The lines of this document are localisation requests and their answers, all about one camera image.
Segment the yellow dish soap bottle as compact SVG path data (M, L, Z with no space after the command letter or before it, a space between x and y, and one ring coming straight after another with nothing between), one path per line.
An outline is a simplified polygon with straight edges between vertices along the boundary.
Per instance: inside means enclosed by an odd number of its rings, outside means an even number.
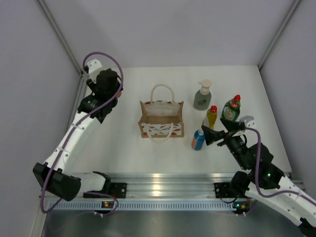
M202 125L210 129L214 129L216 120L217 120L217 106L212 105L210 109L207 110L207 113L202 122Z

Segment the large green dish soap bottle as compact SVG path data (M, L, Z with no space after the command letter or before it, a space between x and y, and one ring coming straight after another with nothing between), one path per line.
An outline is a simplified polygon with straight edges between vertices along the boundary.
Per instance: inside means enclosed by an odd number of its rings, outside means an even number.
M240 114L240 95L236 95L229 100L223 107L221 118L236 121Z

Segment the blue orange pump bottle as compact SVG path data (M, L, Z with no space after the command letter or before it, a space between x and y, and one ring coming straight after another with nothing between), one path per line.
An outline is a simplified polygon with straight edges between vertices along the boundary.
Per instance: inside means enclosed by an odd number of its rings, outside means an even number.
M198 129L193 136L192 140L192 149L195 151L199 151L202 149L205 141L205 135L202 128Z

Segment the grey-green pump soap bottle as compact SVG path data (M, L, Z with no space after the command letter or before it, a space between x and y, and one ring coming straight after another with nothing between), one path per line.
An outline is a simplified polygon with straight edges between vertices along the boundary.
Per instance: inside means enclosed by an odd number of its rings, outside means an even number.
M204 111L208 109L212 98L210 92L212 82L209 79L204 79L202 81L199 81L198 84L201 85L201 88L195 94L193 107L196 110Z

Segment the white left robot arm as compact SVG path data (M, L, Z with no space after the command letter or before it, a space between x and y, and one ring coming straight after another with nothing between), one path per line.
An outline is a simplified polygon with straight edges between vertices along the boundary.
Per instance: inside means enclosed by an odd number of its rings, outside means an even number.
M120 79L117 72L105 69L95 81L86 81L91 94L82 99L71 127L52 155L43 164L36 163L33 168L42 189L66 201L90 191L103 198L111 193L109 176L97 171L68 174L65 168L75 162L90 135L117 105L117 95L122 90Z

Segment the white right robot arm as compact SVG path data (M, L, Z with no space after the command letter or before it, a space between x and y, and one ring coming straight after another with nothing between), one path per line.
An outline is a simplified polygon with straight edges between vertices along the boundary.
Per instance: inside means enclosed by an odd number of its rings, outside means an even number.
M201 129L209 146L226 146L241 170L225 191L236 198L247 197L282 214L306 237L316 235L316 201L302 191L272 163L274 156L261 142L260 132L246 121L221 119L225 130Z

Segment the burlap watermelon canvas bag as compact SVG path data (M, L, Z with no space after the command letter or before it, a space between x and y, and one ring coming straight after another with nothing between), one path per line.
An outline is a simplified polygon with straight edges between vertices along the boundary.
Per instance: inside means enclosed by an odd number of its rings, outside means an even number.
M171 93L170 100L154 100L157 87L165 87ZM184 122L182 118L184 102L176 102L173 89L166 84L156 84L150 94L150 100L140 102L141 118L138 125L142 138L149 138L156 144L161 144L169 138L183 138Z

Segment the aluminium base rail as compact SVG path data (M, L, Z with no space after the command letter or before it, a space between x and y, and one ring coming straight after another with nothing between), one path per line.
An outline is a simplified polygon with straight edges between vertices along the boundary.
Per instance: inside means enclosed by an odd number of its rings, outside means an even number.
M233 178L232 173L210 174L146 174L146 173L112 173L106 174L112 183L122 183L119 188L123 197L114 197L108 194L99 194L96 198L117 199L206 199L216 197L214 184L228 183Z

